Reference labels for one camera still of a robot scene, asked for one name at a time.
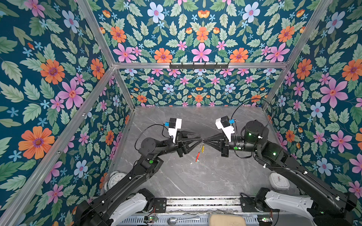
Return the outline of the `large keyring with red grip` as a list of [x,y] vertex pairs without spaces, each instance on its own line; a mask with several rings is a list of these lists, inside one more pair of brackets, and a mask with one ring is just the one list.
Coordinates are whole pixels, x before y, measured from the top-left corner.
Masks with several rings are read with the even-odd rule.
[[[201,150],[202,144],[204,144],[204,140],[201,141],[200,150]],[[195,160],[196,163],[199,162],[200,156],[201,156],[201,154],[202,154],[202,153],[200,152],[200,150],[199,150],[199,152],[198,152],[198,154],[197,154],[197,157],[196,157],[196,160]]]

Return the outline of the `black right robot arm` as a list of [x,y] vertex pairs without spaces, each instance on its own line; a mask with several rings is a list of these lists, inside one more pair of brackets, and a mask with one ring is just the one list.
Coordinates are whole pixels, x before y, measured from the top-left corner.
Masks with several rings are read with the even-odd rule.
[[310,219],[316,226],[351,226],[357,198],[350,192],[340,192],[310,173],[281,145],[268,141],[269,130],[261,122],[249,121],[236,134],[236,125],[228,117],[216,120],[222,132],[204,139],[204,143],[219,150],[223,157],[229,152],[250,152],[264,168],[285,177],[305,192],[305,196],[279,194],[262,188],[258,196],[270,209],[291,212]]

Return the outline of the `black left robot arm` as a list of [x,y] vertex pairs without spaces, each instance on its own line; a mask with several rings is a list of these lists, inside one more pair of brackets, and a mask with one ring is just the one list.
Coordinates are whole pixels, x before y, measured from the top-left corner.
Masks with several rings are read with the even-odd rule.
[[154,204],[154,195],[147,189],[135,193],[135,189],[154,176],[164,163],[161,155],[188,154],[202,138],[199,134],[178,131],[174,138],[158,141],[145,138],[138,150],[137,160],[130,172],[103,195],[92,202],[83,201],[74,216],[76,226],[117,226],[129,216],[142,210],[149,211]]

